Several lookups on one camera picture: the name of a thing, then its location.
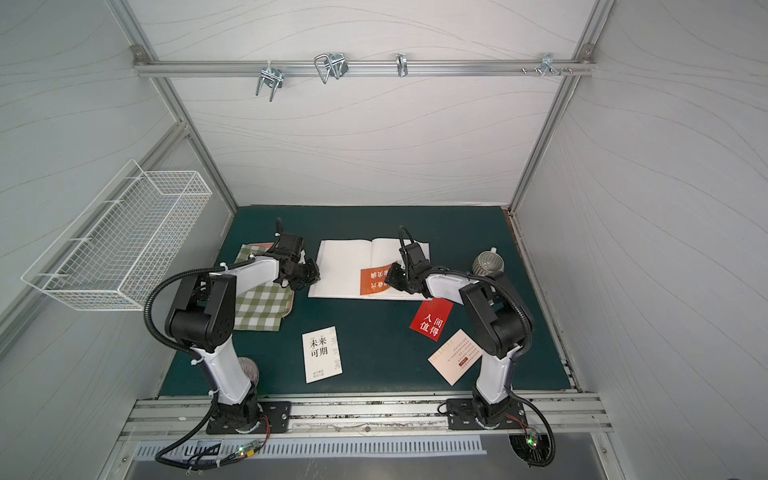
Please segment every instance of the red wire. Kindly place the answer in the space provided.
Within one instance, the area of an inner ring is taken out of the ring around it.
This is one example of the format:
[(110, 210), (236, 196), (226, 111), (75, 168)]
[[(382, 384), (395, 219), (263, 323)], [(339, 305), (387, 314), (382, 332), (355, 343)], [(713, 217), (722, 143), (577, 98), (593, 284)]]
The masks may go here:
[(270, 437), (270, 419), (265, 415), (264, 420), (266, 420), (266, 437), (264, 437), (264, 441), (261, 443), (262, 446), (266, 444), (266, 441)]
[(524, 424), (524, 423), (523, 423), (523, 422), (521, 422), (520, 420), (516, 419), (516, 418), (515, 418), (515, 417), (513, 417), (512, 415), (509, 415), (509, 414), (507, 414), (507, 418), (508, 418), (508, 419), (512, 419), (512, 420), (515, 420), (517, 423), (519, 423), (520, 425), (522, 425), (524, 429), (531, 429), (531, 427), (529, 427), (528, 425)]

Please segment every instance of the white card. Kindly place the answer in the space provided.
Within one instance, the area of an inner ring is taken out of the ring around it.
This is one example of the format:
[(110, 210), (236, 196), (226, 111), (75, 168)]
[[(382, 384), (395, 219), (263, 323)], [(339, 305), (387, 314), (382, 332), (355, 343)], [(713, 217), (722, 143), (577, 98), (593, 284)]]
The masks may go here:
[(342, 372), (335, 326), (304, 333), (301, 342), (304, 347), (304, 373), (307, 383)]
[(464, 330), (459, 330), (429, 357), (429, 362), (440, 372), (442, 378), (453, 385), (481, 355), (482, 350), (478, 344), (473, 342)]

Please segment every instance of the white wire basket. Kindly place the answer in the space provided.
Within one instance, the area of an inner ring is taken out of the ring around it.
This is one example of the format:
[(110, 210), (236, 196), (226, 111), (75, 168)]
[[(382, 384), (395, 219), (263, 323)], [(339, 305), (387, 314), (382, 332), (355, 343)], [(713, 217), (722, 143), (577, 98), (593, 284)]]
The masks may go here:
[[(126, 170), (138, 173), (125, 177)], [(22, 280), (75, 310), (142, 310), (210, 198), (196, 171), (129, 163)], [(96, 220), (86, 224), (88, 218)]]

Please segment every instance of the metal clip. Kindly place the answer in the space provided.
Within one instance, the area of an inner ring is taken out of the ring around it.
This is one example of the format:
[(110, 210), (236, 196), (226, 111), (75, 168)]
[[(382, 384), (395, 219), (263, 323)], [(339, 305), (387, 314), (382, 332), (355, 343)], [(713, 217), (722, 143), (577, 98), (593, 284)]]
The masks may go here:
[(408, 59), (406, 58), (406, 54), (398, 53), (396, 59), (397, 59), (397, 76), (405, 77), (408, 74)]
[(550, 73), (555, 75), (560, 75), (561, 73), (563, 73), (562, 70), (555, 70), (552, 67), (552, 60), (553, 60), (553, 57), (551, 53), (547, 53), (546, 55), (544, 55), (544, 57), (541, 59), (541, 67), (536, 69), (539, 76), (544, 77), (545, 75)]
[(328, 79), (333, 73), (333, 77), (339, 80), (349, 70), (343, 53), (323, 53), (315, 57), (315, 68), (320, 75), (323, 83), (328, 83)]
[(265, 84), (267, 87), (272, 89), (270, 92), (270, 101), (272, 101), (272, 99), (275, 98), (275, 92), (277, 89), (283, 87), (283, 74), (280, 73), (280, 70), (267, 65), (266, 68), (261, 70), (261, 75), (259, 75), (259, 83), (256, 85), (257, 97), (259, 96), (262, 85)]

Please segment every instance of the open book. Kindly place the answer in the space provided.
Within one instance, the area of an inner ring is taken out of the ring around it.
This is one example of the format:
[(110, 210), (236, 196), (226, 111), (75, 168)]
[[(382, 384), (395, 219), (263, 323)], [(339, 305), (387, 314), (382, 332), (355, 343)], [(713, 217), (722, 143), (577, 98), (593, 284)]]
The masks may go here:
[[(429, 243), (419, 245), (429, 259)], [(381, 273), (394, 262), (402, 265), (400, 241), (396, 238), (323, 240), (317, 253), (320, 281), (310, 287), (309, 297), (427, 300), (420, 293), (411, 294), (392, 287), (386, 288), (383, 284), (386, 275)], [(385, 290), (362, 294), (363, 291), (370, 292), (370, 288)]]

